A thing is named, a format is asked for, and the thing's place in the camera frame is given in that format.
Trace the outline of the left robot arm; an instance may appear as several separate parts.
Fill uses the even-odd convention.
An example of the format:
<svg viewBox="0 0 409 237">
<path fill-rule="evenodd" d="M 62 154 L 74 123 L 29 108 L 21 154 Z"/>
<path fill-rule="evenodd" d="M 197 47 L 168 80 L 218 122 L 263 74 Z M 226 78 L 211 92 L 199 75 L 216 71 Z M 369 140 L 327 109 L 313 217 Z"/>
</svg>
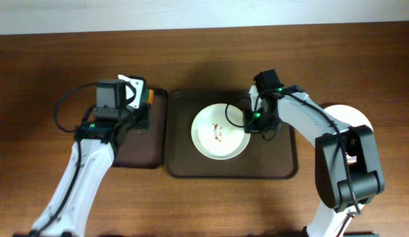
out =
<svg viewBox="0 0 409 237">
<path fill-rule="evenodd" d="M 30 236 L 83 236 L 95 196 L 128 132 L 150 126 L 153 91 L 141 76 L 92 83 L 96 101 L 80 124 L 63 131 L 74 143 L 66 170 Z"/>
</svg>

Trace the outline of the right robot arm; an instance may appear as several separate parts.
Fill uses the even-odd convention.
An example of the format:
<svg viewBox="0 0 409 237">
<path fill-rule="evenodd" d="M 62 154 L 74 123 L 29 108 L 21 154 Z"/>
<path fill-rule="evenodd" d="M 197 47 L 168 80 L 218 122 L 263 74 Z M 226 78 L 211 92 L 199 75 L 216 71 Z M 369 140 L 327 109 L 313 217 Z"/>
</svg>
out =
<svg viewBox="0 0 409 237">
<path fill-rule="evenodd" d="M 302 236 L 343 236 L 350 222 L 385 189 L 373 130 L 352 126 L 327 113 L 299 86 L 285 86 L 275 70 L 254 77 L 244 112 L 248 134 L 277 132 L 282 123 L 315 148 L 315 186 L 321 199 Z"/>
</svg>

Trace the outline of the white plate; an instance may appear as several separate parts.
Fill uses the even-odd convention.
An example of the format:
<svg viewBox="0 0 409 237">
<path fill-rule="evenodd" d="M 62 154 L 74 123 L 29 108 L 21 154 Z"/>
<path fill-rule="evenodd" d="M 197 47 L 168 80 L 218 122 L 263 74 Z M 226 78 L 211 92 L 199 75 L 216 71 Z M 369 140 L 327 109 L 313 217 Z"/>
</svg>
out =
<svg viewBox="0 0 409 237">
<path fill-rule="evenodd" d="M 373 126 L 368 118 L 361 111 L 348 105 L 331 105 L 324 109 L 331 116 L 339 119 L 351 126 L 366 125 L 373 131 Z"/>
<path fill-rule="evenodd" d="M 228 160 L 242 153 L 251 135 L 245 133 L 242 111 L 226 103 L 216 103 L 202 109 L 191 125 L 195 148 L 213 160 Z"/>
</svg>

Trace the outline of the green orange sponge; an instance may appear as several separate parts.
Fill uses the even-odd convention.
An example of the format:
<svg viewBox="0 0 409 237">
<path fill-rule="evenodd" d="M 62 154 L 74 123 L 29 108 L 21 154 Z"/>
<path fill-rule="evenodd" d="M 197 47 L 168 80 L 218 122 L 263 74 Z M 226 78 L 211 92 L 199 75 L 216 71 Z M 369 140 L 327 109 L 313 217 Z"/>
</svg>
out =
<svg viewBox="0 0 409 237">
<path fill-rule="evenodd" d="M 154 99 L 154 90 L 146 88 L 142 95 L 142 103 L 152 104 Z"/>
</svg>

